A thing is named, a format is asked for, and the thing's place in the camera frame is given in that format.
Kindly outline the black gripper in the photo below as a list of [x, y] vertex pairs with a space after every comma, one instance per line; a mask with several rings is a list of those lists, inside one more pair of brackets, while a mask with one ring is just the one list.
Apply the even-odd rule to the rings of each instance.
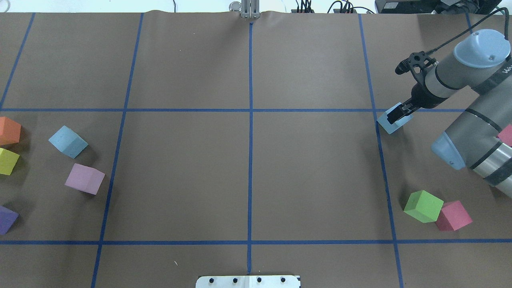
[[430, 93], [426, 86], [417, 83], [411, 90], [410, 103], [398, 103], [386, 113], [386, 120], [394, 124], [398, 120], [410, 116], [418, 109], [433, 109], [443, 103], [447, 98], [438, 97]]

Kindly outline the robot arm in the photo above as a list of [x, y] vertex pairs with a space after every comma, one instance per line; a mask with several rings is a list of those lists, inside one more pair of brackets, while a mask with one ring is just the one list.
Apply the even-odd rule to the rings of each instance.
[[433, 51], [410, 54], [395, 69], [412, 73], [411, 97], [377, 120], [391, 134], [419, 109], [433, 109], [466, 87], [477, 98], [446, 128], [431, 150], [456, 170], [468, 168], [507, 196], [512, 191], [512, 150], [498, 135], [511, 124], [511, 45], [496, 30], [481, 29], [437, 63]]

